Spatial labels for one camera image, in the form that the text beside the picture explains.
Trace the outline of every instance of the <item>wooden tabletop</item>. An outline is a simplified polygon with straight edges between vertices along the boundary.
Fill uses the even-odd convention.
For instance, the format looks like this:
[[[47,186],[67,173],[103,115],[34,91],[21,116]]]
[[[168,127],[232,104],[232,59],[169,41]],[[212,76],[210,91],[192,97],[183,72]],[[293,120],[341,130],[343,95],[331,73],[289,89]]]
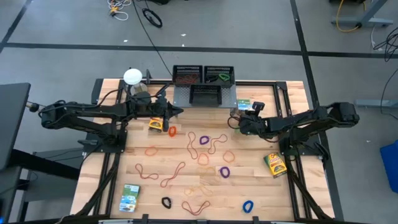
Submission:
[[[104,80],[100,98],[107,92],[117,89],[118,83],[118,79]],[[308,110],[303,82],[287,82],[287,86],[292,113]],[[153,94],[160,87],[160,85],[150,85],[149,92]],[[277,116],[271,87],[237,86],[236,91],[239,99],[264,102],[266,107],[260,113],[262,117]],[[173,102],[173,92],[172,86],[167,89],[167,99],[170,102]],[[284,105],[282,92],[279,95]],[[107,97],[104,105],[112,105],[115,100],[116,93]],[[149,214],[150,219],[252,220],[253,216],[258,216],[260,220],[294,220],[287,175],[274,179],[263,160],[264,156],[279,151],[278,144],[268,143],[258,136],[236,133],[228,127],[226,122],[228,117],[229,110],[226,109],[185,109],[178,118],[170,120],[170,126],[177,127],[177,134],[172,138],[168,133],[149,131],[149,119],[130,121],[127,127],[126,150],[121,154],[119,164],[111,217],[141,218],[142,214]],[[105,123],[109,120],[95,119],[95,122]],[[200,154],[199,160],[192,159],[187,149],[190,142],[189,132],[196,134],[193,147]],[[213,145],[210,150],[212,153],[215,149],[214,154],[208,153],[210,143],[201,146],[198,142],[200,136],[218,138],[223,134],[228,140],[224,143],[214,143],[215,147]],[[147,156],[146,149],[148,149],[147,154],[155,152],[156,154]],[[227,151],[234,154],[233,162],[224,160],[232,159],[232,154]],[[92,153],[83,164],[71,214],[78,212],[96,190],[103,157],[103,153]],[[178,176],[168,182],[166,187],[161,187],[161,181],[172,177],[181,162],[185,163],[185,167],[180,170]],[[157,180],[140,178],[135,168],[136,164],[142,164],[144,176],[156,173],[159,178]],[[324,212],[334,217],[322,161],[315,156],[302,156],[302,164],[308,191]],[[231,175],[227,179],[220,177],[219,173],[219,169],[224,166],[231,170]],[[141,186],[134,213],[119,211],[124,184]],[[297,188],[296,192],[300,216],[304,217],[302,197]],[[108,188],[104,191],[100,213],[104,213],[107,195]],[[161,204],[162,197],[172,199],[170,210]],[[243,203],[247,200],[254,202],[254,208],[249,214],[242,211]],[[194,216],[182,208],[184,201],[189,203],[193,211],[197,211],[205,201],[209,201],[210,206],[200,215]]]

